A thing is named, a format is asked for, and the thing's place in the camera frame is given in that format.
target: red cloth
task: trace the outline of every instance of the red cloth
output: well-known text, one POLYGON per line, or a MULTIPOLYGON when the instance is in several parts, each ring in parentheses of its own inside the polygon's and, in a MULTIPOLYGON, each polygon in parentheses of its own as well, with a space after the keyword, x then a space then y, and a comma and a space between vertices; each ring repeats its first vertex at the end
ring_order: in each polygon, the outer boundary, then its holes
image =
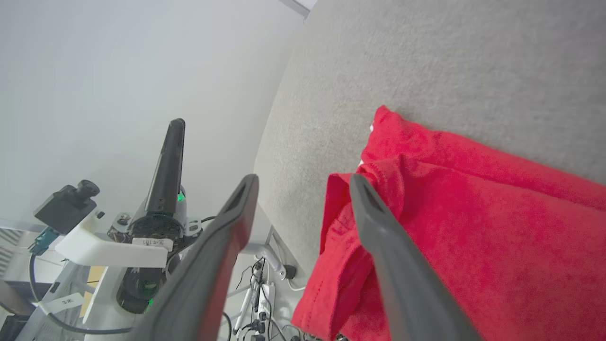
MULTIPOLYGON (((377 110, 365 176, 485 340, 606 340, 606 187, 377 110)), ((389 340, 350 174, 328 178, 320 256, 292 322, 389 340)))

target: label sticker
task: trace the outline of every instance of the label sticker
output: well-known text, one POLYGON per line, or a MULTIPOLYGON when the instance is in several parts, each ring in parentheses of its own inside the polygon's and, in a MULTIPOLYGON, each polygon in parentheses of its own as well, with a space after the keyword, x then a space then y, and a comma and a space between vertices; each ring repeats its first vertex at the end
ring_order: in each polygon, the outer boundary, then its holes
POLYGON ((84 304, 84 297, 80 293, 71 294, 60 299, 45 303, 46 309, 52 314, 56 314, 65 309, 74 308, 84 304))
POLYGON ((133 238, 134 245, 145 245, 155 246, 159 248, 165 248, 169 252, 173 250, 173 241, 168 238, 156 239, 156 238, 133 238))

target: gray couch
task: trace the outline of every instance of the gray couch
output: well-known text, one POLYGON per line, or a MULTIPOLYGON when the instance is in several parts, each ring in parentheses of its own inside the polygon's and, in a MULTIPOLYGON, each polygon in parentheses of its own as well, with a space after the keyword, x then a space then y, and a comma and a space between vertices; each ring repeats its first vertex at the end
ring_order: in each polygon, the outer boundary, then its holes
POLYGON ((256 159, 259 202, 303 270, 325 184, 375 110, 606 183, 606 1, 319 0, 256 159))

